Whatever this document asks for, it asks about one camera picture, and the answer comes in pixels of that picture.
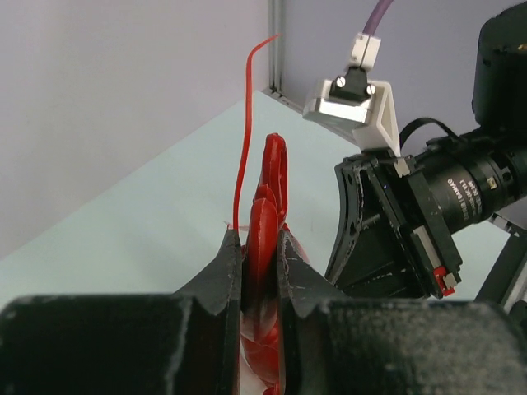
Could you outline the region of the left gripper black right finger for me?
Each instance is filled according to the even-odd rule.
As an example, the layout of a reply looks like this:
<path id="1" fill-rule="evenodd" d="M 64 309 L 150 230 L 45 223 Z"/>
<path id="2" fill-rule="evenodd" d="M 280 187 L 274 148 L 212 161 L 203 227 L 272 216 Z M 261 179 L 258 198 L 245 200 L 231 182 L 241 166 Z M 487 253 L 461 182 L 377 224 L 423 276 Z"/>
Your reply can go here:
<path id="1" fill-rule="evenodd" d="M 353 299 L 277 242 L 284 394 L 523 394 L 526 340 L 497 306 Z"/>

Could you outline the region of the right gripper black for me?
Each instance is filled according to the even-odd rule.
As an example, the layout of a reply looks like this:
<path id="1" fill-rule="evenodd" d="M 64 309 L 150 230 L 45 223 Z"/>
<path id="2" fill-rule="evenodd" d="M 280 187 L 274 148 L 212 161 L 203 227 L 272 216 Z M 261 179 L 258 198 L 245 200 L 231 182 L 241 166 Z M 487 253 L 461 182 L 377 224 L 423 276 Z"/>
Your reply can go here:
<path id="1" fill-rule="evenodd" d="M 526 153 L 497 150 L 394 157 L 371 152 L 335 168 L 338 232 L 325 278 L 350 297 L 453 294 L 456 232 L 526 194 Z"/>

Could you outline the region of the red plastic lobster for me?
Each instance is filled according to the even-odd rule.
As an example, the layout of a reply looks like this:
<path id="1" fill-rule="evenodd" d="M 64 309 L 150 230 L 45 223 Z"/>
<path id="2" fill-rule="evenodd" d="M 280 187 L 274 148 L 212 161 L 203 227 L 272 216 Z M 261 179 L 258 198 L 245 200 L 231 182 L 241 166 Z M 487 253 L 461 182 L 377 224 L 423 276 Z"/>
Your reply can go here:
<path id="1" fill-rule="evenodd" d="M 278 133 L 266 136 L 259 181 L 242 245 L 240 340 L 246 363 L 266 386 L 280 394 L 276 252 L 279 232 L 288 230 L 287 144 Z"/>

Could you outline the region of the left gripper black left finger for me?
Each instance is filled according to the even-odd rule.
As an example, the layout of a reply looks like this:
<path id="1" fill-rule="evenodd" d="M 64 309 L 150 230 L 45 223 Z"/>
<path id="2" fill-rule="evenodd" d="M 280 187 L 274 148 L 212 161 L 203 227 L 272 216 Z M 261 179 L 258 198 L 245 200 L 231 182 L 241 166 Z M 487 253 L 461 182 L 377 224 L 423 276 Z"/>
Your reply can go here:
<path id="1" fill-rule="evenodd" d="M 1 312 L 4 394 L 237 394 L 242 259 L 217 256 L 172 294 L 31 295 Z"/>

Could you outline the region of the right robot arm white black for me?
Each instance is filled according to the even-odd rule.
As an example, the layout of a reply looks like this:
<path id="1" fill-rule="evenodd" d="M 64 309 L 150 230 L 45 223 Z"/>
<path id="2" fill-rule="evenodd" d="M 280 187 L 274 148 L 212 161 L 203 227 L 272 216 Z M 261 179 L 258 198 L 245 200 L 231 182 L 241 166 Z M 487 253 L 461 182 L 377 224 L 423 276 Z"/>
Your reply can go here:
<path id="1" fill-rule="evenodd" d="M 361 153 L 335 173 L 338 232 L 325 277 L 355 298 L 443 298 L 460 283 L 453 235 L 489 219 L 526 194 L 526 5 L 489 19 L 478 37 L 472 110 L 477 128 L 427 143 L 418 156 L 403 144 L 430 123 L 418 118 L 390 139 L 380 120 L 389 92 L 367 80 L 360 57 L 329 86 L 344 105 L 371 103 Z"/>

